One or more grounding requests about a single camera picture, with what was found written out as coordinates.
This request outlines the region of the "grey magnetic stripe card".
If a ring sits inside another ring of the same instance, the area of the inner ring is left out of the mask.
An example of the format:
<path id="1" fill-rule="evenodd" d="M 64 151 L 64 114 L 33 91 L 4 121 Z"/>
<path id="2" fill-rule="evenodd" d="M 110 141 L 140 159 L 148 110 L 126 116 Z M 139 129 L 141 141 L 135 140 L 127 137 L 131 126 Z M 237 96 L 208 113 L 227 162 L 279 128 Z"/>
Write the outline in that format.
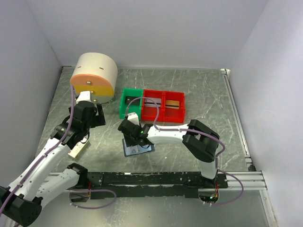
<path id="1" fill-rule="evenodd" d="M 146 107 L 160 107 L 161 99 L 160 98 L 148 98 L 144 100 L 144 105 Z"/>

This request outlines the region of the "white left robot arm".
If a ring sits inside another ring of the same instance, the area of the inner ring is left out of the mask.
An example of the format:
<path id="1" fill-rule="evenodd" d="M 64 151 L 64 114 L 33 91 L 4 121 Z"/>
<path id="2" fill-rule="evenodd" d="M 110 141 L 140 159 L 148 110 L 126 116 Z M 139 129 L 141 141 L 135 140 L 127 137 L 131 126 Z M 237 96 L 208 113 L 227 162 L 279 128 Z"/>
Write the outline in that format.
<path id="1" fill-rule="evenodd" d="M 57 125 L 45 147 L 28 168 L 7 187 L 0 188 L 0 212 L 23 227 L 31 225 L 42 208 L 69 188 L 87 186 L 88 170 L 70 164 L 54 180 L 45 179 L 91 128 L 106 124 L 102 105 L 79 101 L 69 108 L 69 116 Z"/>

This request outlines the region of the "dark card with chip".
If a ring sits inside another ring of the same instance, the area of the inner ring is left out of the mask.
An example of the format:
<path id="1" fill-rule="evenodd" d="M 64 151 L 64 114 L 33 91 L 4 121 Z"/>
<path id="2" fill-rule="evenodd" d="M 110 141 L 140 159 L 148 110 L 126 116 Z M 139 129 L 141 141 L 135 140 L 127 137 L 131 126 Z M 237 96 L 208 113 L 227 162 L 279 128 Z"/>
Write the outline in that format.
<path id="1" fill-rule="evenodd" d="M 125 104 L 129 105 L 130 103 L 131 103 L 131 105 L 140 105 L 141 100 L 136 99 L 136 97 L 134 97 L 134 96 L 126 96 L 125 97 Z"/>

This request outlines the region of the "blue leather card holder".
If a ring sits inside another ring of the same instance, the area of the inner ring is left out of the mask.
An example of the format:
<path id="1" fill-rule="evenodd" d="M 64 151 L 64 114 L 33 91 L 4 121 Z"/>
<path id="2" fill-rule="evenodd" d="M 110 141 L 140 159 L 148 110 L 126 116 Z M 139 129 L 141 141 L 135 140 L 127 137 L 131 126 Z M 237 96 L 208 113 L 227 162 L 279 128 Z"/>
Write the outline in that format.
<path id="1" fill-rule="evenodd" d="M 135 146 L 128 147 L 126 145 L 125 139 L 122 139 L 122 143 L 123 143 L 123 151 L 124 151 L 125 157 L 140 155 L 140 154 L 152 152 L 155 150 L 153 145 L 146 145 L 146 146 L 135 145 Z"/>

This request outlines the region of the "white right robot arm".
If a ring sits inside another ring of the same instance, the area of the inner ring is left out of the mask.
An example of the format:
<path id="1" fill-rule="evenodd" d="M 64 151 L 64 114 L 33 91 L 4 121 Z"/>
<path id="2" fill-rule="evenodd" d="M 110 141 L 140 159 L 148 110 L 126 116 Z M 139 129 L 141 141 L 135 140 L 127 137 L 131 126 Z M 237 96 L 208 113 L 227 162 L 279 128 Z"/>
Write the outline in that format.
<path id="1" fill-rule="evenodd" d="M 156 144 L 183 144 L 189 152 L 202 162 L 201 184 L 211 188 L 217 183 L 216 152 L 220 144 L 219 135 L 198 120 L 180 126 L 141 126 L 123 120 L 118 130 L 123 133 L 126 146 L 149 148 Z"/>

